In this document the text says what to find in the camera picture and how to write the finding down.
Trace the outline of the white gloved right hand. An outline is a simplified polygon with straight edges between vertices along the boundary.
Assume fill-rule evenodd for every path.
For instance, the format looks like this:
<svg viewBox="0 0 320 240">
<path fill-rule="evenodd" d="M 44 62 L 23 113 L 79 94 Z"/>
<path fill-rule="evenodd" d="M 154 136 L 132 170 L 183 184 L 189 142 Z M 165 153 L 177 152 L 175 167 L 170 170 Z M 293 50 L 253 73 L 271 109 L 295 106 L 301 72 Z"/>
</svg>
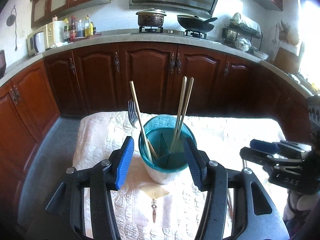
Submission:
<svg viewBox="0 0 320 240">
<path fill-rule="evenodd" d="M 311 211 L 319 201 L 319 192 L 316 194 L 302 194 L 292 190 L 287 192 L 288 197 L 284 208 L 283 221 L 292 237 L 310 217 Z"/>
</svg>

